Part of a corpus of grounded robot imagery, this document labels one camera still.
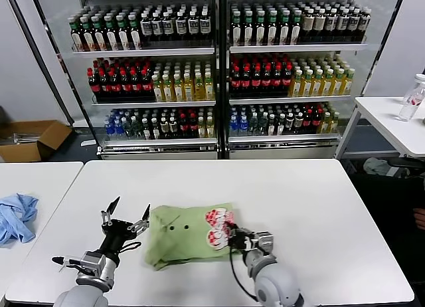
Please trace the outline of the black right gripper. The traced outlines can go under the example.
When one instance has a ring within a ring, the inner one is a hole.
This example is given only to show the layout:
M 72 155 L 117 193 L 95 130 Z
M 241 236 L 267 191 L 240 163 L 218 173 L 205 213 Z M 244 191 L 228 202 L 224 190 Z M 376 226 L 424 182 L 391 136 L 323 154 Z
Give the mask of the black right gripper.
M 240 228 L 237 224 L 226 222 L 228 229 L 228 246 L 231 251 L 247 252 L 258 247 L 258 235 L 254 231 Z

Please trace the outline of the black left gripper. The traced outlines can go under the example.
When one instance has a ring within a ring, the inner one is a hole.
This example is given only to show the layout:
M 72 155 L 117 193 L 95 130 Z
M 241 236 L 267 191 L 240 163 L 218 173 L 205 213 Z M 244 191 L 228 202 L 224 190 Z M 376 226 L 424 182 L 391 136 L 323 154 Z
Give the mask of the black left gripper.
M 106 210 L 101 211 L 102 231 L 105 235 L 99 253 L 108 258 L 118 258 L 119 254 L 137 249 L 141 246 L 141 242 L 135 241 L 138 234 L 144 233 L 150 226 L 149 216 L 151 204 L 145 209 L 142 218 L 135 223 L 112 219 L 120 196 L 112 201 Z

